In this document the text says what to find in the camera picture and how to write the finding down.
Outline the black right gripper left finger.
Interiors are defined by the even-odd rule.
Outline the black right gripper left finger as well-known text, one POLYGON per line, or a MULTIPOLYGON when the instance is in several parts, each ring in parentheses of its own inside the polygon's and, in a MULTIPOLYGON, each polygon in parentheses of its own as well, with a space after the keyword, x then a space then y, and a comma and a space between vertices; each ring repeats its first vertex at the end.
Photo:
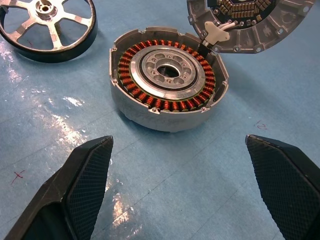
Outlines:
POLYGON ((45 181, 4 240, 90 240, 105 195, 114 139, 76 147, 45 181))

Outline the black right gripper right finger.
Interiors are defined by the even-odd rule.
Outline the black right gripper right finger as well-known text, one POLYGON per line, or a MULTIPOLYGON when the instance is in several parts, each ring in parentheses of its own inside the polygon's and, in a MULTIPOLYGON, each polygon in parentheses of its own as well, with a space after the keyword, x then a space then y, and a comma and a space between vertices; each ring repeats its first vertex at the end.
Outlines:
POLYGON ((298 147, 245 138, 260 195, 285 240, 320 240, 320 168, 298 147))

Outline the silver motor housing copper windings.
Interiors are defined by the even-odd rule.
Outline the silver motor housing copper windings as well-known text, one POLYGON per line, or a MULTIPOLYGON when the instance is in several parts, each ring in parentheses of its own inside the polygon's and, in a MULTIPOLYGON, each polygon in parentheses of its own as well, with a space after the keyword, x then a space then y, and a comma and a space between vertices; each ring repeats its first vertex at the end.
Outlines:
POLYGON ((208 120, 225 96, 222 58, 175 28, 134 29, 109 51, 112 99, 129 120, 162 132, 180 132, 208 120))

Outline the silver motor cover circuit board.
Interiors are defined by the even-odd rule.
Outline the silver motor cover circuit board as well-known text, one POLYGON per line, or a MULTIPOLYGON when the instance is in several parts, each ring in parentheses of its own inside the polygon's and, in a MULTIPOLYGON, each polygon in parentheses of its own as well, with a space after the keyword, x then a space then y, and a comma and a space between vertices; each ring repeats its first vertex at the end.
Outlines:
POLYGON ((216 53, 258 54, 286 38, 316 0, 186 0, 188 21, 201 39, 205 22, 229 23, 229 40, 209 44, 216 53))

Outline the blue table mat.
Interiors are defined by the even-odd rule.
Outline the blue table mat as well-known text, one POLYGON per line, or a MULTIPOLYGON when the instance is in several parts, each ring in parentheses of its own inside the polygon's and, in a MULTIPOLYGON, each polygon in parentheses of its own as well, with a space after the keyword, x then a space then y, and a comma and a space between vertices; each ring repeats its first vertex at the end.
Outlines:
POLYGON ((81 56, 42 63, 0 36, 0 240, 77 146, 113 136, 92 240, 284 240, 261 199, 248 134, 297 146, 320 167, 320 0, 285 39, 223 54, 229 88, 200 126, 160 132, 112 99, 109 50, 161 26, 193 33, 186 0, 94 0, 98 33, 81 56))

